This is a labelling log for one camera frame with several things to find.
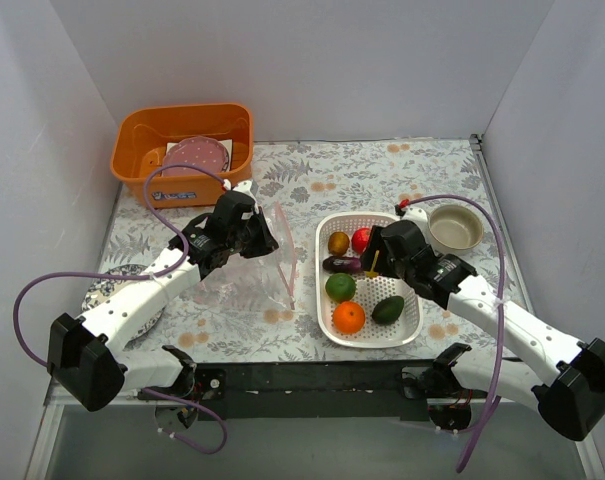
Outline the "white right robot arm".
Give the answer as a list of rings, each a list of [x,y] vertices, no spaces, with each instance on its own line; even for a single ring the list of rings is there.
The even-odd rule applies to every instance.
[[[404,281],[419,297],[502,339],[533,372],[525,396],[557,433],[582,441],[604,417],[605,341],[585,343],[511,301],[501,302],[475,268],[436,253],[409,220],[374,226],[361,262],[365,270]]]

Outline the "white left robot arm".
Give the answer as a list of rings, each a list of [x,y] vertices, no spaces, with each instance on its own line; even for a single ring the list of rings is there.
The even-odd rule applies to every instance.
[[[189,222],[147,268],[146,279],[77,318],[51,326],[47,370],[88,411],[108,405],[120,392],[154,387],[175,400],[196,384],[195,362],[170,345],[127,352],[126,344],[183,291],[196,286],[229,257],[269,255],[278,247],[263,210],[243,181],[224,193],[207,218]]]

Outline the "yellow mango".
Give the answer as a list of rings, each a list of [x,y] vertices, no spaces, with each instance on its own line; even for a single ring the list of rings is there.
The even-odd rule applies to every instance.
[[[376,265],[379,257],[379,251],[376,250],[371,260],[370,268],[365,272],[368,278],[376,278],[379,273],[376,270]]]

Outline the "clear zip top bag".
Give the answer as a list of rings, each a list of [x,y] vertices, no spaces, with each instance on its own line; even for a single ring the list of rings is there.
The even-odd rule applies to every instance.
[[[193,300],[206,307],[234,311],[293,310],[298,256],[287,216],[279,202],[264,208],[266,223],[279,248],[263,257],[230,257],[192,289]]]

